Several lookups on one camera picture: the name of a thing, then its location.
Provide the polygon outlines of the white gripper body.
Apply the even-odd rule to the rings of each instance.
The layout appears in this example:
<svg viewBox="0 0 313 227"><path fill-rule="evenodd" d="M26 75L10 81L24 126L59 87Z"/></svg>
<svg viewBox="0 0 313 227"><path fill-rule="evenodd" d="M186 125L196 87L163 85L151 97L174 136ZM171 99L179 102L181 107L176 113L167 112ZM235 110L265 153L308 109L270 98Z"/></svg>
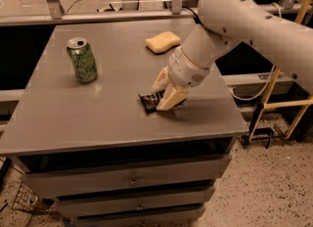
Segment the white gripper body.
<svg viewBox="0 0 313 227"><path fill-rule="evenodd" d="M168 75L175 85L199 86L209 74L208 68L200 68L193 64L178 46L169 58Z"/></svg>

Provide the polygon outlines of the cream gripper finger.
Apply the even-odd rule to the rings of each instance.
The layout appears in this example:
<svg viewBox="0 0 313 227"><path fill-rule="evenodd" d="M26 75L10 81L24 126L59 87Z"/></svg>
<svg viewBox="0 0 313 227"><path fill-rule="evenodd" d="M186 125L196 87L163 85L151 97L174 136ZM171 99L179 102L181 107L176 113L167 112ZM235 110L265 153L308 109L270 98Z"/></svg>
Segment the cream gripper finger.
<svg viewBox="0 0 313 227"><path fill-rule="evenodd" d="M162 99L156 106L158 111L168 111L185 100L189 95L189 86L169 84L163 94Z"/></svg>
<svg viewBox="0 0 313 227"><path fill-rule="evenodd" d="M160 71L156 78L156 81L153 85L153 92L156 93L161 90L165 90L169 84L170 84L169 71L168 67L165 67Z"/></svg>

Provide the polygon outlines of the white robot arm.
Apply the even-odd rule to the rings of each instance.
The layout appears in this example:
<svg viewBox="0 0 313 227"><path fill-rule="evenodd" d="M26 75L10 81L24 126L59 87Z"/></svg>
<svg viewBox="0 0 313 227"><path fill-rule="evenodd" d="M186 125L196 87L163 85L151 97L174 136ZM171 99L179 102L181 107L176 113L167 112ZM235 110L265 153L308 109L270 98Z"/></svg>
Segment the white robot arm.
<svg viewBox="0 0 313 227"><path fill-rule="evenodd" d="M253 0L199 0L197 24L169 58L153 86L168 111L187 99L216 60L244 42L313 93L313 29L276 17Z"/></svg>

